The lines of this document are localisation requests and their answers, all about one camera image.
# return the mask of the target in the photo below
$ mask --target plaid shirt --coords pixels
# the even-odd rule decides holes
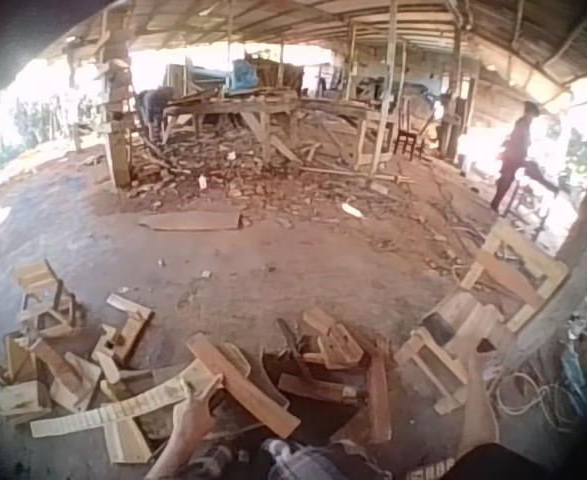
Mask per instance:
[[[352,442],[341,442],[324,448],[308,447],[279,439],[266,440],[262,450],[273,459],[268,480],[349,480],[391,479],[389,472],[380,470]],[[222,475],[238,461],[226,446],[212,445],[202,455],[191,460],[185,480],[210,480]]]

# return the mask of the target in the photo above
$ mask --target roof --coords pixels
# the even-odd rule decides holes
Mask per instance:
[[[345,53],[349,24],[360,49],[386,45],[389,0],[129,0],[130,50],[183,47],[227,39],[229,8],[236,42],[311,43]],[[456,22],[462,51],[540,103],[587,76],[587,6],[574,0],[398,0],[398,36],[410,49],[452,51]],[[62,53],[65,38],[90,45],[100,15],[87,18],[43,53]]]

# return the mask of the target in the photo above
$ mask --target person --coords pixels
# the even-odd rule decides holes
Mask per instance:
[[[457,461],[443,477],[446,480],[517,478],[546,479],[549,473],[541,466],[499,444],[499,429],[491,400],[482,378],[482,369],[475,353],[468,359],[469,384],[465,406],[462,438]],[[212,445],[194,455],[200,442],[212,430],[215,419],[209,400],[221,388],[223,378],[215,377],[198,396],[173,409],[173,431],[158,461],[146,475],[147,480],[174,478],[204,480],[228,478],[231,471],[241,468],[239,456],[227,445]],[[348,440],[326,447],[304,446],[296,442],[268,439],[260,451],[267,457],[266,468],[252,471],[241,478],[269,480],[348,480],[390,479],[366,452]]]
[[[160,138],[160,127],[164,118],[164,108],[174,97],[173,87],[159,87],[155,90],[144,90],[137,96],[137,108],[142,121],[148,128],[149,140],[156,143]]]
[[[531,144],[531,122],[540,116],[540,110],[532,102],[524,102],[524,115],[515,122],[513,131],[504,142],[502,152],[502,169],[497,181],[495,196],[491,209],[498,212],[500,203],[515,180],[515,172],[524,166],[529,145]]]

